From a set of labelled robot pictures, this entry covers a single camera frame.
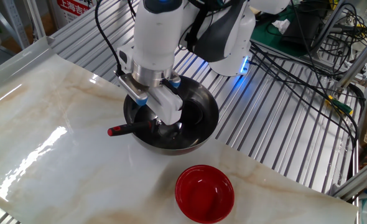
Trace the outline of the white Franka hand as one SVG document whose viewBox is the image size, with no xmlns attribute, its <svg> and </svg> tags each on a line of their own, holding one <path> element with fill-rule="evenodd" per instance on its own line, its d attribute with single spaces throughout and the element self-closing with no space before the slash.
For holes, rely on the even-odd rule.
<svg viewBox="0 0 367 224">
<path fill-rule="evenodd" d="M 156 117 L 150 130 L 176 123 L 182 114 L 183 100 L 177 93 L 181 79 L 173 71 L 177 44 L 128 43 L 117 49 L 121 69 L 119 84 L 139 106 L 148 106 Z"/>
</svg>

